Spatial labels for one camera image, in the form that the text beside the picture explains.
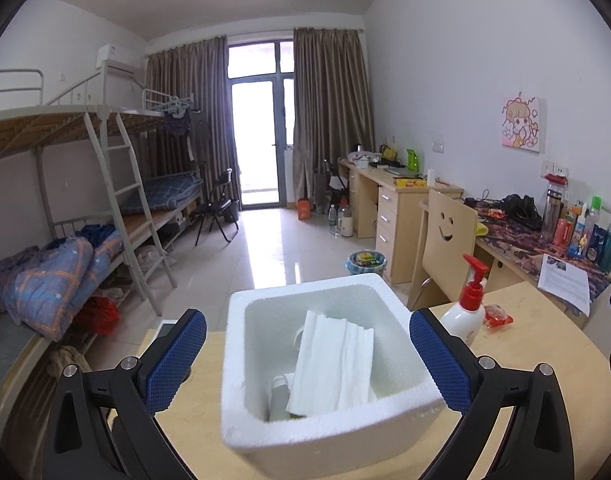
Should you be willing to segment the red snack packet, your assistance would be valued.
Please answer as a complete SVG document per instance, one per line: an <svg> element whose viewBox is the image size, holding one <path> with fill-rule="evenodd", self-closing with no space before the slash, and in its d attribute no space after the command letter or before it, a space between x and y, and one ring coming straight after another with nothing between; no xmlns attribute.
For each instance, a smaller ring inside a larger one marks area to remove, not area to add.
<svg viewBox="0 0 611 480"><path fill-rule="evenodd" d="M498 304L486 304L484 306L483 322L485 326L495 330L496 328L513 324L514 318L502 307L499 307Z"/></svg>

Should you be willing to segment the white air conditioner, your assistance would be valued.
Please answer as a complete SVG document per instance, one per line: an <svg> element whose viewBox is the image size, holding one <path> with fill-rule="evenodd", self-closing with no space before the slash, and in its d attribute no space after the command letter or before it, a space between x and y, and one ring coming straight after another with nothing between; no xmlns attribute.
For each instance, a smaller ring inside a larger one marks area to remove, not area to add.
<svg viewBox="0 0 611 480"><path fill-rule="evenodd" d="M136 50L119 46L119 44L105 44L97 51L96 67L100 68L104 63L125 65L132 70L140 70L142 68L142 55Z"/></svg>

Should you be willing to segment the wooden smiley face chair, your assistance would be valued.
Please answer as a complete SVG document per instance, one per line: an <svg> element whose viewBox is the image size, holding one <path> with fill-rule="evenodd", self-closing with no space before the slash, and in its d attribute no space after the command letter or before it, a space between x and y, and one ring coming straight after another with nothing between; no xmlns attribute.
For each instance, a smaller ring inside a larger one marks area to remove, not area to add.
<svg viewBox="0 0 611 480"><path fill-rule="evenodd" d="M427 209L421 211L417 261L407 307L423 307L457 301L469 273L465 256L476 245L478 216L461 200L430 190Z"/></svg>

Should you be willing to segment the metal bunk bed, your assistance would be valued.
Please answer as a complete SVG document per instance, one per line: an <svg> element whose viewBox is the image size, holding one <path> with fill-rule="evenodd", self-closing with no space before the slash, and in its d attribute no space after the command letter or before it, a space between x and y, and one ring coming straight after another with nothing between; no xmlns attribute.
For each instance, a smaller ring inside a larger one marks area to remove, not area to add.
<svg viewBox="0 0 611 480"><path fill-rule="evenodd" d="M203 192L197 190L173 208L156 209L151 184L142 177L145 158L137 148L148 134L162 127L166 115L189 112L192 99L142 88L139 107L117 107L107 98L111 75L127 79L134 87L141 85L135 70L104 62L95 73L50 100L39 98L33 106L0 110L0 160L23 153L33 155L52 238L73 235L91 224L112 223L121 248L111 258L108 270L127 268L132 278L130 290L161 314L163 308L149 281L159 270L171 269L171 245L160 240L159 232ZM75 178L78 191L51 195L56 177L45 168L46 153L56 145L83 141L94 152L98 169Z"/></svg>

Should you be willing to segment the anime girl wall picture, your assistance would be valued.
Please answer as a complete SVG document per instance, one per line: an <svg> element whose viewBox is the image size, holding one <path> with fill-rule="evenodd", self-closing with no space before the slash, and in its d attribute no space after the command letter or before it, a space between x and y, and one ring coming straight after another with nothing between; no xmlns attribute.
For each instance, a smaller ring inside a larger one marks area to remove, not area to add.
<svg viewBox="0 0 611 480"><path fill-rule="evenodd" d="M540 99L527 98L521 92L502 107L502 145L506 148L538 153L541 150L542 127Z"/></svg>

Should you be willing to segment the white paper sheet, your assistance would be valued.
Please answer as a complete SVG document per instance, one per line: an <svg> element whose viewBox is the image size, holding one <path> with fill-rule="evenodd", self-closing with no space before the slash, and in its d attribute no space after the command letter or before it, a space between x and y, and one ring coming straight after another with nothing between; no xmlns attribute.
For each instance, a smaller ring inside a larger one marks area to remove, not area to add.
<svg viewBox="0 0 611 480"><path fill-rule="evenodd" d="M585 316L590 316L589 277L584 270L572 263L544 255L537 288L566 301Z"/></svg>

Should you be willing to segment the white tissue stack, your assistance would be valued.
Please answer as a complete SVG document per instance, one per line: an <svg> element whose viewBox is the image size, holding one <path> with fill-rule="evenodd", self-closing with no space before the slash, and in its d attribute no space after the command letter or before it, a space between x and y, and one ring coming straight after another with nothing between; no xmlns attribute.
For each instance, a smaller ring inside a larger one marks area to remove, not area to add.
<svg viewBox="0 0 611 480"><path fill-rule="evenodd" d="M289 413L301 418L322 416L375 401L374 356L375 330L345 318L307 312Z"/></svg>

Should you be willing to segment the white lotion pump bottle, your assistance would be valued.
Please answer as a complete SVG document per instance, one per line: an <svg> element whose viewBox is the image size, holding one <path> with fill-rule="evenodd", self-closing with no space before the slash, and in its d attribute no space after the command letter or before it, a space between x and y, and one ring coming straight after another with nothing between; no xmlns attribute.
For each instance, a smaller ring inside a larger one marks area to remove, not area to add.
<svg viewBox="0 0 611 480"><path fill-rule="evenodd" d="M462 339L470 347L483 324L484 287L490 268L472 255L465 255L468 263L468 278L456 304L440 318L443 327L452 335Z"/></svg>

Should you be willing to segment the brown curtain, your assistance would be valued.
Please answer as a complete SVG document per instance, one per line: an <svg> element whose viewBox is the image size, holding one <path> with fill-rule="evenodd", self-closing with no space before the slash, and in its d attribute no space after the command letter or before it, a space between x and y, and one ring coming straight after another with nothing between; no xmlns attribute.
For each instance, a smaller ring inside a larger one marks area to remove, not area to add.
<svg viewBox="0 0 611 480"><path fill-rule="evenodd" d="M325 162L356 145L376 147L373 108L360 33L297 28L293 33L293 189L314 200Z"/></svg>

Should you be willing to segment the white foam tube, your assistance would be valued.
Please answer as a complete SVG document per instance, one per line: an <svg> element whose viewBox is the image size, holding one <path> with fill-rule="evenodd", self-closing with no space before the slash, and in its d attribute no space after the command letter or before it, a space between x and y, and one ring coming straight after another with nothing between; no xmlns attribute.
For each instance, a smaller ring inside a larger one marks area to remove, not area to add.
<svg viewBox="0 0 611 480"><path fill-rule="evenodd" d="M288 420L291 414L288 403L293 385L293 373L280 374L270 381L270 402L268 402L268 421L280 422Z"/></svg>

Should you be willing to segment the wooden desk with drawers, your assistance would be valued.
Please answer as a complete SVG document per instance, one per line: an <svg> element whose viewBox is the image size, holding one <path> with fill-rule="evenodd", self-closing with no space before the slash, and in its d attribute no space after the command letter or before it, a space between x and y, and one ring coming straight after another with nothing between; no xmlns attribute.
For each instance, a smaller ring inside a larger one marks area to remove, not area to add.
<svg viewBox="0 0 611 480"><path fill-rule="evenodd" d="M349 182L355 235L373 240L377 252L386 256L386 281L392 285L412 281L424 246L421 225L426 213L420 204L428 199L429 188L398 186L386 170L359 168L346 159L338 162L338 170Z"/></svg>

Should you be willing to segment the white styrofoam box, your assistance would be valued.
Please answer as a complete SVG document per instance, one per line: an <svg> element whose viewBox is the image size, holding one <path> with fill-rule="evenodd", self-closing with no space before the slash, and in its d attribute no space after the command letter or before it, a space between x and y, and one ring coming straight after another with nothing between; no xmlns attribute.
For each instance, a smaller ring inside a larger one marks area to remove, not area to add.
<svg viewBox="0 0 611 480"><path fill-rule="evenodd" d="M340 474L413 446L445 404L376 274L236 292L220 433L267 477Z"/></svg>

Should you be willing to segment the black folding chair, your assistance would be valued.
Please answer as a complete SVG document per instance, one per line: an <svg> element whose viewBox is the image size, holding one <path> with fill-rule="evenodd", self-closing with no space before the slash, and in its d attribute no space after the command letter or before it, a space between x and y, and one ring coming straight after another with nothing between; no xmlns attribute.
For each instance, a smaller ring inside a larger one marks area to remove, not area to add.
<svg viewBox="0 0 611 480"><path fill-rule="evenodd" d="M226 195L226 188L232 184L233 175L234 170L232 170L232 168L227 168L223 171L214 181L206 199L194 210L194 220L198 221L198 230L196 238L194 239L194 246L198 246L201 233L203 232L206 219L208 218L211 219L209 231L212 231L213 227L217 226L217 229L220 231L220 234L222 234L227 244L232 243L234 238L238 235L239 226L238 220L235 218L234 214L234 200ZM234 223L236 228L232 236L228 236L225 233L220 218L224 220L228 218L232 219L232 223Z"/></svg>

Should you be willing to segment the blue plaid quilt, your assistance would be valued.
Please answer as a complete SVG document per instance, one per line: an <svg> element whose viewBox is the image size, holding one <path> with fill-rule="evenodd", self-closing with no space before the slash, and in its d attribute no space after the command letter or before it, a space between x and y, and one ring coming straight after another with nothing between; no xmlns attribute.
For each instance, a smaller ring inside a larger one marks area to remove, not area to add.
<svg viewBox="0 0 611 480"><path fill-rule="evenodd" d="M123 240L114 226L86 226L0 260L0 313L53 342L108 277Z"/></svg>

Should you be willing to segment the waste bin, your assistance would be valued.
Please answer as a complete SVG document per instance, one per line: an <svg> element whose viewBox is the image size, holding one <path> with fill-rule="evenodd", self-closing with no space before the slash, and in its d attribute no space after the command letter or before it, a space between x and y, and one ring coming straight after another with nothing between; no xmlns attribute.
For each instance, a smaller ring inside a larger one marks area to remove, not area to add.
<svg viewBox="0 0 611 480"><path fill-rule="evenodd" d="M359 250L352 252L345 261L345 269L351 275L376 273L383 275L387 268L388 260L385 255L375 250Z"/></svg>

